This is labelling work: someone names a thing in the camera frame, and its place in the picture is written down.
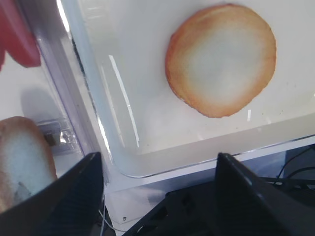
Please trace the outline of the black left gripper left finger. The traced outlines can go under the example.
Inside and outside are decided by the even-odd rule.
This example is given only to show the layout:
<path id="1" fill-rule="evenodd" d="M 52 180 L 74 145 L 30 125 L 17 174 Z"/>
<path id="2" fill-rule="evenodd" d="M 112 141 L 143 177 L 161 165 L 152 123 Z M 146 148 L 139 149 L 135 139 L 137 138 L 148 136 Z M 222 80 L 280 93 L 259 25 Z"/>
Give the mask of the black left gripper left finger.
<path id="1" fill-rule="evenodd" d="M 90 153 L 48 187 L 2 213 L 0 234 L 88 236 L 102 195 L 101 153 Z"/>

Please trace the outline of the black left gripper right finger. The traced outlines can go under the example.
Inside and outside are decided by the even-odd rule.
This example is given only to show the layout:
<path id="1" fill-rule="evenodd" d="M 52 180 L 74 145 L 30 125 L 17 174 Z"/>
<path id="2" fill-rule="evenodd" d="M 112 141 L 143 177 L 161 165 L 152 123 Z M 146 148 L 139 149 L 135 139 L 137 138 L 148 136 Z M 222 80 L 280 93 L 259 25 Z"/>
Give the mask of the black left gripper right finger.
<path id="1" fill-rule="evenodd" d="M 228 153 L 215 173 L 216 224 L 223 236 L 313 236 L 315 211 L 266 183 Z"/>

